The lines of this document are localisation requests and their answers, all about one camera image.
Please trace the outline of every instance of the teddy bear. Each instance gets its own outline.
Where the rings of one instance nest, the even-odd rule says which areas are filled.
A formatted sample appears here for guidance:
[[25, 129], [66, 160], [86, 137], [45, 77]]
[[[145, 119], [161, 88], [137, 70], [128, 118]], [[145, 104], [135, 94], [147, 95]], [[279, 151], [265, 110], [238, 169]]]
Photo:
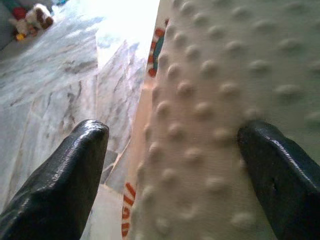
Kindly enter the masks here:
[[20, 14], [19, 17], [15, 15], [15, 17], [10, 18], [9, 22], [16, 28], [17, 35], [15, 38], [18, 41], [24, 39], [28, 34], [36, 36], [36, 29], [45, 30], [54, 23], [47, 7], [40, 3], [34, 5], [30, 11]]

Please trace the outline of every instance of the marble floor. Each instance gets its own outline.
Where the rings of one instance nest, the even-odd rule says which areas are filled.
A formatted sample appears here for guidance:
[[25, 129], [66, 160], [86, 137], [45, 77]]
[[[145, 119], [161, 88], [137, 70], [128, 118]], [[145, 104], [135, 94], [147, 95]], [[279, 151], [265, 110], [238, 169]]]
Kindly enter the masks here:
[[53, 7], [50, 29], [0, 51], [0, 211], [77, 123], [98, 119], [110, 138], [81, 239], [121, 239], [121, 153], [131, 138], [158, 4], [70, 0]]

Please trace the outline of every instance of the stuffed toy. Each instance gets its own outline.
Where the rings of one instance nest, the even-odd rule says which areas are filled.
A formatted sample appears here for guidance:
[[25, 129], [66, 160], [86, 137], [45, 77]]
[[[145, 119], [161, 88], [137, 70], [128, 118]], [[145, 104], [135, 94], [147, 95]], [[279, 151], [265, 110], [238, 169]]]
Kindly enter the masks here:
[[28, 34], [33, 37], [37, 35], [37, 30], [47, 29], [50, 27], [54, 20], [46, 6], [37, 3], [30, 11], [13, 12], [14, 18], [10, 18], [9, 22], [13, 24], [17, 30], [15, 36], [17, 41], [23, 40]]

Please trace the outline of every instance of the white textured surface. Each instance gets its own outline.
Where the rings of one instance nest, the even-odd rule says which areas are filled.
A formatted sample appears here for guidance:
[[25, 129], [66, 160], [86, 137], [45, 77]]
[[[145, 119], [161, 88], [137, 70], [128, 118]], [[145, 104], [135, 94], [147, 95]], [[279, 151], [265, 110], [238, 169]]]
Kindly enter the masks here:
[[236, 133], [263, 118], [319, 163], [319, 11], [315, 0], [173, 1], [130, 239], [275, 239]]

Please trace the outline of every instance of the dotted white fabric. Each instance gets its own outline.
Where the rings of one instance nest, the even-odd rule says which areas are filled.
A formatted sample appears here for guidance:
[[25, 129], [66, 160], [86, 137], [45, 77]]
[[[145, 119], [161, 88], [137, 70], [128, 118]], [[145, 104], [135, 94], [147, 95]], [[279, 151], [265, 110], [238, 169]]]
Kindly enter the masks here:
[[236, 134], [262, 118], [319, 163], [320, 1], [174, 0], [171, 10], [130, 239], [274, 240]]

